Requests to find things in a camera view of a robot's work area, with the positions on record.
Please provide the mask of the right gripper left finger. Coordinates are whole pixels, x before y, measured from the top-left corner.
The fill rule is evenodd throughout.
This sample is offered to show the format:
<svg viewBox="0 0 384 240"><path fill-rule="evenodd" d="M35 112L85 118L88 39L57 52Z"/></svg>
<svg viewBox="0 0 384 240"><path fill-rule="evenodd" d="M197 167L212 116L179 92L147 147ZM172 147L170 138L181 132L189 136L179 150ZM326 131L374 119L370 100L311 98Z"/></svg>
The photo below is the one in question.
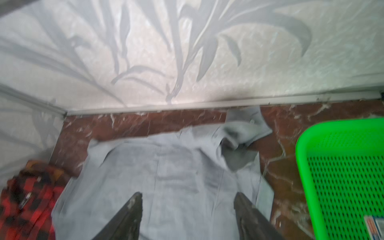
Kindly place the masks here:
<svg viewBox="0 0 384 240"><path fill-rule="evenodd" d="M93 240L138 240L143 216L143 194L136 192Z"/></svg>

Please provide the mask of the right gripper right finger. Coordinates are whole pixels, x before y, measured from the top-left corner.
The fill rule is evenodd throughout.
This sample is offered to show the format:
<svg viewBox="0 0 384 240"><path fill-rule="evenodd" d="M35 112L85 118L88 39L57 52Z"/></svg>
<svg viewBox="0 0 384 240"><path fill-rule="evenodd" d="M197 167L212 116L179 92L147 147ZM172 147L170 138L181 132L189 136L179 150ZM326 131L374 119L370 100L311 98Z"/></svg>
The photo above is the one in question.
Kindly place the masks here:
<svg viewBox="0 0 384 240"><path fill-rule="evenodd" d="M285 239L243 193L237 192L234 209L240 240Z"/></svg>

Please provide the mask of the grey long sleeve shirt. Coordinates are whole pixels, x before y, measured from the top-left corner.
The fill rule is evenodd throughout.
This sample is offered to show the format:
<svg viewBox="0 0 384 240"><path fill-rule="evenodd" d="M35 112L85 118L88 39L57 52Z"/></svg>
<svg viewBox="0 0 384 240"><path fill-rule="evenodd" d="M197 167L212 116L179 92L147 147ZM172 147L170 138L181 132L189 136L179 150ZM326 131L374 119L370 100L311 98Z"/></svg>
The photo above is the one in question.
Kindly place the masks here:
<svg viewBox="0 0 384 240"><path fill-rule="evenodd" d="M261 109L232 109L223 124L107 142L91 141L82 172L52 212L58 240L90 240L136 192L141 240L237 240L234 199L243 193L269 219L274 191L258 152L272 133Z"/></svg>

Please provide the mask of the green plastic basket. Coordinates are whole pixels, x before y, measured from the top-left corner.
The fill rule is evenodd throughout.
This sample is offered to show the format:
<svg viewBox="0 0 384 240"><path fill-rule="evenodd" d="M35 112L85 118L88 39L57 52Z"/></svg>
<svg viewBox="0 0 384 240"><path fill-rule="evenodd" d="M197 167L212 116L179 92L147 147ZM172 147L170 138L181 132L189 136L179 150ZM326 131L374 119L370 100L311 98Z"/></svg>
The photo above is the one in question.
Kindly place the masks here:
<svg viewBox="0 0 384 240"><path fill-rule="evenodd" d="M364 216L384 218L383 118L314 125L296 159L315 238L370 240Z"/></svg>

